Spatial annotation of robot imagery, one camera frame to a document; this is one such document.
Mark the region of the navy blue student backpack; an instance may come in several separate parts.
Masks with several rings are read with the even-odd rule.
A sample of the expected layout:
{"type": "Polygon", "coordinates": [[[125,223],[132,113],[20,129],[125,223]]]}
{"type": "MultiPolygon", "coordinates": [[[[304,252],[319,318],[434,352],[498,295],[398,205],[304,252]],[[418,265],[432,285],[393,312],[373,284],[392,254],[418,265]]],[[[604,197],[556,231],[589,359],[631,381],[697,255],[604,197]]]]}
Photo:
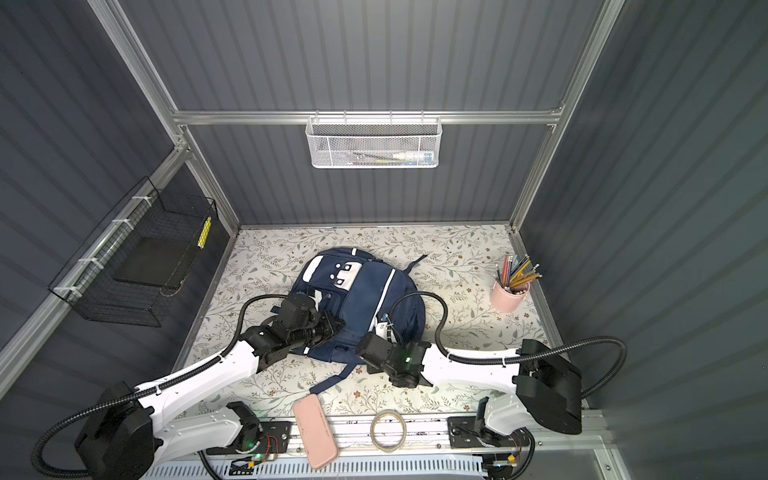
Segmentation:
{"type": "Polygon", "coordinates": [[[305,264],[290,292],[309,295],[320,311],[345,322],[332,339],[301,352],[344,365],[340,373],[311,387],[310,393],[330,389],[363,363],[356,349],[369,332],[396,343],[422,339],[426,308],[414,294],[418,287],[410,272],[424,259],[420,256],[399,269],[359,248],[338,247],[317,253],[305,264]]]}

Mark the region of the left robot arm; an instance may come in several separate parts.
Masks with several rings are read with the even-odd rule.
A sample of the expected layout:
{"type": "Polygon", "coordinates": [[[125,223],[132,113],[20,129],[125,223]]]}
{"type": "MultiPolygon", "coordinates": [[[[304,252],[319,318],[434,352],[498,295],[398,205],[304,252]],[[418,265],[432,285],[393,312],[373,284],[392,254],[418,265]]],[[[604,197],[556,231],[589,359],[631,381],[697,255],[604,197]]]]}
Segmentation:
{"type": "Polygon", "coordinates": [[[224,350],[176,373],[136,387],[136,399],[87,420],[75,449],[92,479],[138,479],[152,467],[211,448],[261,456],[273,450],[258,416],[241,401],[212,413],[187,415],[223,388],[309,350],[339,334],[345,323],[303,294],[280,296],[275,315],[246,327],[238,316],[224,350]]]}

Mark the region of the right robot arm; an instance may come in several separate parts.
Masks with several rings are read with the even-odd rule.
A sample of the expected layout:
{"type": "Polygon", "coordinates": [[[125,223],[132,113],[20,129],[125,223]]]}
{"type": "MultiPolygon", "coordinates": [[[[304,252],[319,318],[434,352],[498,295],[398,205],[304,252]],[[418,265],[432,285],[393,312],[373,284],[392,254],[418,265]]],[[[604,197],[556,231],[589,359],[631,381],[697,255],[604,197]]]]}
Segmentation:
{"type": "Polygon", "coordinates": [[[539,341],[525,340],[509,359],[495,352],[491,365],[481,365],[478,352],[442,353],[434,343],[395,344],[374,333],[363,337],[356,354],[395,387],[467,384],[496,392],[478,405],[480,430],[509,435],[538,424],[566,435],[582,432],[581,371],[539,341]]]}

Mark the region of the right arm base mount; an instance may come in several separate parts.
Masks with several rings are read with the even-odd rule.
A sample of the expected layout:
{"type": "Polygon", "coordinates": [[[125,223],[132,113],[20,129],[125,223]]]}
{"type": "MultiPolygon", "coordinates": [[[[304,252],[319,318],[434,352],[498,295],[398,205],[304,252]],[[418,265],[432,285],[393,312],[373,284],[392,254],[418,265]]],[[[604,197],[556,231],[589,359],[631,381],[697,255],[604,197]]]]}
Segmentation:
{"type": "Polygon", "coordinates": [[[531,440],[521,430],[501,435],[482,426],[473,416],[448,417],[447,427],[450,446],[453,449],[509,448],[518,451],[531,445],[531,440]]]}

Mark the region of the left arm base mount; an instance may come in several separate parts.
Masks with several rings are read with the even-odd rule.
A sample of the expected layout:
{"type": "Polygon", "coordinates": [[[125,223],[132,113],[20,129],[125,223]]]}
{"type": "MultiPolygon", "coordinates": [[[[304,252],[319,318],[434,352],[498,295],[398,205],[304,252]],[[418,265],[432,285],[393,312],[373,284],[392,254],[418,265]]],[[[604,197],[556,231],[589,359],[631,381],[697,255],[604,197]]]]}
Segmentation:
{"type": "Polygon", "coordinates": [[[208,448],[207,455],[252,455],[263,459],[267,454],[287,452],[293,424],[289,421],[267,421],[259,426],[245,426],[235,440],[225,447],[208,448]]]}

